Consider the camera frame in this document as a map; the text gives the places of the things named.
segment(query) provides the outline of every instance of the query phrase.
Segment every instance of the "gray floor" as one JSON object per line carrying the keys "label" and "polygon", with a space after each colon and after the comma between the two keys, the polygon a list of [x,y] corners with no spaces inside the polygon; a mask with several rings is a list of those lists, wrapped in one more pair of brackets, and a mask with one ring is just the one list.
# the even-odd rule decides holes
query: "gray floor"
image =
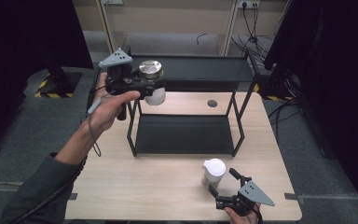
{"label": "gray floor", "polygon": [[[215,36],[199,35],[202,34],[132,34],[126,43],[139,53],[217,54]],[[85,32],[85,37],[96,64],[109,55],[103,33]],[[268,50],[272,40],[260,37],[259,43]],[[241,51],[232,44],[229,54],[239,55]],[[71,70],[81,71],[83,76],[74,96],[68,99],[35,98],[47,71],[29,78],[25,90],[27,98],[0,141],[0,213],[18,185],[50,151],[63,146],[84,115],[95,71],[65,68],[65,71]],[[282,104],[277,101],[263,103],[268,114]],[[295,114],[298,109],[286,107],[281,118]],[[282,157],[303,213],[299,223],[358,223],[358,194],[339,163],[321,156],[306,119],[296,113],[280,121],[278,134]]]}

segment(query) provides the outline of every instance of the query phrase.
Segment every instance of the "black cable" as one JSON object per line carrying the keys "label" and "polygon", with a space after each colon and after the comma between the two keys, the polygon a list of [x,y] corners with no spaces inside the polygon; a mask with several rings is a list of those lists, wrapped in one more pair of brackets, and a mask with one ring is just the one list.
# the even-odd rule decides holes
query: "black cable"
{"label": "black cable", "polygon": [[274,113],[275,114],[275,119],[273,120],[270,120],[271,122],[271,125],[275,124],[275,138],[276,138],[276,141],[277,141],[277,144],[279,145],[279,128],[278,128],[278,123],[279,121],[281,120],[285,120],[285,119],[289,119],[291,118],[292,116],[294,116],[295,114],[297,114],[298,112],[296,112],[295,114],[289,116],[289,118],[285,118],[285,119],[279,119],[279,116],[281,114],[281,111],[286,107],[286,106],[291,106],[291,105],[298,105],[298,103],[292,103],[292,102],[296,102],[296,98],[293,98],[289,101],[286,101],[283,105],[280,105],[278,106],[274,111],[272,111],[269,115],[268,115],[268,118],[270,118]]}
{"label": "black cable", "polygon": [[288,104],[292,103],[295,99],[290,99],[288,101],[286,101],[283,105],[278,106],[275,110],[273,110],[269,115],[268,118],[270,118],[275,112],[277,112],[278,110],[284,108],[285,106],[287,106]]}
{"label": "black cable", "polygon": [[200,38],[201,36],[203,36],[203,35],[207,35],[207,34],[202,34],[202,35],[197,36],[197,45],[200,43],[200,42],[199,42],[199,38]]}
{"label": "black cable", "polygon": [[94,144],[92,145],[92,148],[94,148],[95,154],[97,154],[97,156],[101,157],[102,154],[101,154],[100,146],[98,146],[94,131],[91,128],[91,114],[88,115],[87,120],[89,121],[89,133],[91,134],[92,141],[94,142]]}
{"label": "black cable", "polygon": [[286,119],[290,119],[292,116],[296,115],[296,114],[299,114],[300,112],[297,111],[296,113],[293,113],[292,115],[288,116],[287,118],[284,118],[284,119],[280,119],[280,120],[271,120],[271,125],[275,124],[275,122],[280,122],[280,121],[284,121]]}

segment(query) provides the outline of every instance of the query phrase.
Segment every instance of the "hand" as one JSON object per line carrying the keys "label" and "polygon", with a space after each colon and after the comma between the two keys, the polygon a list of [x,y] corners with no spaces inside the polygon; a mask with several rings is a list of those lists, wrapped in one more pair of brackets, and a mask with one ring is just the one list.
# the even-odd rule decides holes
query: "hand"
{"label": "hand", "polygon": [[[106,73],[100,75],[97,89],[103,87],[107,78]],[[103,131],[108,130],[121,111],[121,105],[139,98],[138,91],[128,91],[118,96],[107,94],[105,88],[96,91],[94,101],[103,96],[101,104],[95,109],[88,120],[85,120],[72,135],[62,150],[54,158],[56,161],[67,164],[80,164],[88,155],[95,141]]]}
{"label": "hand", "polygon": [[[96,89],[99,89],[105,85],[107,78],[106,73],[101,73],[100,79]],[[109,95],[105,88],[101,88],[95,92],[94,102],[103,97],[101,104],[97,107],[92,114],[91,127],[96,133],[102,133],[108,130],[115,118],[121,112],[121,105],[127,104],[129,101],[139,98],[141,95],[138,91],[127,91],[121,95],[113,96]]]}
{"label": "hand", "polygon": [[[254,210],[258,211],[260,203],[255,204]],[[225,211],[230,217],[231,224],[257,224],[257,214],[252,211],[247,217],[240,217],[238,214],[229,207],[225,207]]]}

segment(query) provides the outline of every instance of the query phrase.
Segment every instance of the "black shelf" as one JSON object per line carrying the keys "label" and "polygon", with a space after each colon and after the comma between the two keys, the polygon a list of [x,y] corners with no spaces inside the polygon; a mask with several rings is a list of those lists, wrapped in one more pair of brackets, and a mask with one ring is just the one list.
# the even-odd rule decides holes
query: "black shelf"
{"label": "black shelf", "polygon": [[138,127],[138,153],[232,154],[234,148],[226,116],[143,114]]}
{"label": "black shelf", "polygon": [[[166,79],[165,91],[231,92],[224,115],[146,114],[139,100],[129,104],[131,122],[127,138],[133,156],[149,154],[230,154],[235,157],[245,138],[241,117],[260,75],[255,58],[244,57],[131,55],[133,68],[145,61],[159,61]],[[235,94],[242,82],[250,82],[240,106]],[[139,113],[136,139],[131,138],[135,114]],[[240,138],[233,143],[228,114],[235,113]]]}

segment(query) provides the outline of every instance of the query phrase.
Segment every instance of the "cable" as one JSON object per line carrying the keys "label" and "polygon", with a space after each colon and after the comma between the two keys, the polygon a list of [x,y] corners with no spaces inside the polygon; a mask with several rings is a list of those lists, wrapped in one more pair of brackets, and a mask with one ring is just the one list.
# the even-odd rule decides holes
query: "cable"
{"label": "cable", "polygon": [[287,118],[284,118],[284,119],[280,119],[280,120],[271,120],[271,125],[273,125],[275,122],[280,122],[280,121],[284,121],[286,119],[290,119],[292,116],[296,115],[296,114],[299,114],[300,112],[297,111],[295,113],[293,113],[292,115],[288,116]]}
{"label": "cable", "polygon": [[103,96],[101,96],[100,98],[98,98],[92,105],[91,107],[89,108],[89,110],[87,111],[87,115],[86,115],[86,119],[88,120],[89,122],[89,134],[91,134],[91,138],[92,138],[92,141],[94,143],[94,145],[92,146],[92,148],[94,148],[94,151],[95,151],[95,154],[97,154],[97,156],[101,157],[102,153],[101,153],[101,149],[100,147],[98,146],[98,143],[97,143],[97,138],[95,137],[95,134],[94,134],[94,131],[92,130],[92,127],[91,127],[91,115],[94,113],[94,111],[97,109],[97,107],[101,104],[102,102],[102,99],[109,96],[111,94],[110,93],[107,93]]}
{"label": "cable", "polygon": [[298,105],[298,103],[296,102],[296,98],[293,98],[289,101],[286,101],[283,105],[278,106],[274,111],[272,111],[269,115],[268,118],[270,118],[274,113],[275,114],[275,119],[270,120],[271,125],[275,124],[275,138],[277,141],[277,144],[279,145],[279,129],[278,129],[278,123],[281,120],[286,120],[286,119],[290,119],[292,116],[294,116],[295,114],[299,113],[296,112],[295,114],[292,114],[291,116],[289,116],[288,118],[285,119],[279,119],[279,116],[281,114],[281,111],[286,107],[286,106],[291,106],[291,105]]}
{"label": "cable", "polygon": [[207,34],[202,34],[202,35],[197,36],[197,45],[200,43],[200,42],[199,42],[199,38],[200,38],[201,36],[203,36],[203,35],[207,35]]}
{"label": "cable", "polygon": [[94,131],[91,128],[91,115],[88,115],[88,121],[89,121],[89,133],[91,134],[92,141],[94,142],[94,145],[92,146],[92,148],[94,148],[95,154],[97,154],[97,156],[101,157],[102,154],[101,154],[100,146],[98,146]]}

